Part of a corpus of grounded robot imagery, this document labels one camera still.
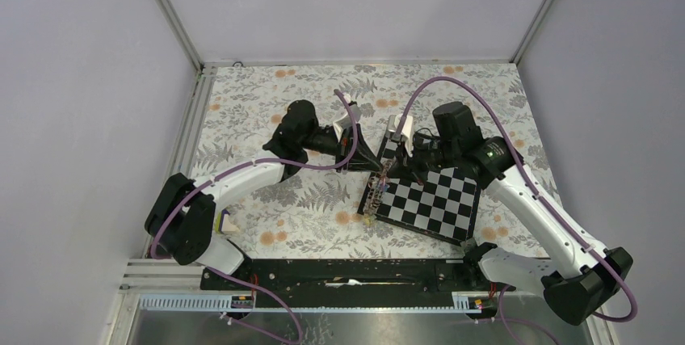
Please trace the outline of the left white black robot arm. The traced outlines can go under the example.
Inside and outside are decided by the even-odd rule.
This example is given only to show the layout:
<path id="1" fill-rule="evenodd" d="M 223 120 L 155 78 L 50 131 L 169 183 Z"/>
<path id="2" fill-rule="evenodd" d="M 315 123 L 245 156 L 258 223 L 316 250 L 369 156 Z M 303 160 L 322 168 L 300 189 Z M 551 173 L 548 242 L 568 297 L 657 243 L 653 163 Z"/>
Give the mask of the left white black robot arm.
<path id="1" fill-rule="evenodd" d="M 334 157 L 336 171 L 382 171 L 380 159 L 363 138 L 358 106 L 348 100 L 344 104 L 344 116 L 321 126 L 314 105 L 297 100 L 254 158 L 207 178 L 170 176 L 145 221 L 145 231 L 153 237 L 150 254 L 162 248 L 180 265 L 198 263 L 219 271 L 232 289 L 246 286 L 251 271 L 244 263 L 246 254 L 213 229 L 223 208 L 290 179 L 307 164 L 310 150 Z"/>

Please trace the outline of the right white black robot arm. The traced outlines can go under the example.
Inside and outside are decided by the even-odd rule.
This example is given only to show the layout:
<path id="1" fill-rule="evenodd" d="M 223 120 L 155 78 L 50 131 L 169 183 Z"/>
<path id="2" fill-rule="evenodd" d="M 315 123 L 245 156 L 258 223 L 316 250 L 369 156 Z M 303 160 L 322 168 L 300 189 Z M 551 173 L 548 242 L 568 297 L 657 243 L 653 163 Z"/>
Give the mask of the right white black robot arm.
<path id="1" fill-rule="evenodd" d="M 430 173 L 453 168 L 513 212 L 548 254 L 542 261 L 483 243 L 466 255 L 471 263 L 463 277 L 470 288 L 513 286 L 542 297 L 574 326 L 616 295 L 633 266 L 623 247 L 610 249 L 586 232 L 549 198 L 503 137 L 483 137 L 466 105 L 445 103 L 432 115 L 436 135 L 414 130 L 411 116 L 390 116 L 386 133 L 397 148 L 389 176 L 426 186 Z"/>

